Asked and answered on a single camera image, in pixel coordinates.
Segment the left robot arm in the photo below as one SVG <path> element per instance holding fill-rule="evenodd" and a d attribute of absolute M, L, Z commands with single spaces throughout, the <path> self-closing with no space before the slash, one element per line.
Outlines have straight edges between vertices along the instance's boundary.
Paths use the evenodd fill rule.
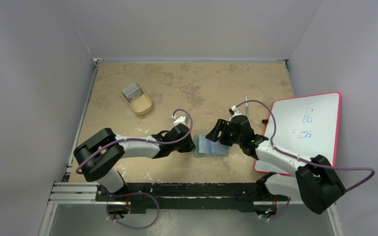
<path fill-rule="evenodd" d="M 192 152 L 195 144 L 190 128 L 179 123 L 171 130 L 163 130 L 146 138 L 116 135 L 110 128 L 104 128 L 75 148 L 73 155 L 79 164 L 77 173 L 87 182 L 96 181 L 102 185 L 114 201 L 121 201 L 127 195 L 126 182 L 114 169 L 120 159 L 147 157 L 158 159 L 172 152 Z"/>

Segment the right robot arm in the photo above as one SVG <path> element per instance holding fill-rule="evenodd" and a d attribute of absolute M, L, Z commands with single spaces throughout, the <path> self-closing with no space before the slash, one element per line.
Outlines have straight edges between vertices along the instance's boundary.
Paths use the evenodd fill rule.
<path fill-rule="evenodd" d="M 218 119 L 206 139 L 228 147 L 238 145 L 246 156 L 287 173 L 284 176 L 269 172 L 256 182 L 257 195 L 263 200 L 282 195 L 301 200 L 309 210 L 322 214 L 346 193 L 326 157 L 288 156 L 286 150 L 276 147 L 269 138 L 256 134 L 245 115 L 233 116 L 229 121 Z"/>

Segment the green card holder wallet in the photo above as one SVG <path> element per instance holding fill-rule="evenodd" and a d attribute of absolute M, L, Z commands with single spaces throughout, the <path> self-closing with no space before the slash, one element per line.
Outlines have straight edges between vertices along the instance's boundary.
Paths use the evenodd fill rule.
<path fill-rule="evenodd" d="M 228 156 L 229 154 L 229 147 L 219 142 L 212 142 L 205 135 L 195 135 L 193 141 L 195 157 Z"/>

